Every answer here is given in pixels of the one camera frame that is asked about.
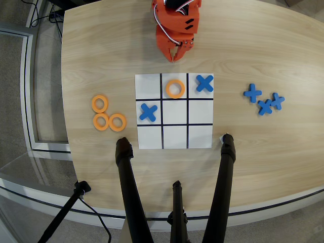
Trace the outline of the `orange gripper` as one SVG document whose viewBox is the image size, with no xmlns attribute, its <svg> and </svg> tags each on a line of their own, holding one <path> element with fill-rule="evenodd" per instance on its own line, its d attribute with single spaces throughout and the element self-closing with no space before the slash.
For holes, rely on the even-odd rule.
<svg viewBox="0 0 324 243">
<path fill-rule="evenodd" d="M 162 27 L 156 27 L 156 42 L 160 51 L 169 62 L 179 61 L 194 46 L 193 33 L 181 33 Z M 173 50 L 178 47 L 173 57 Z"/>
</svg>

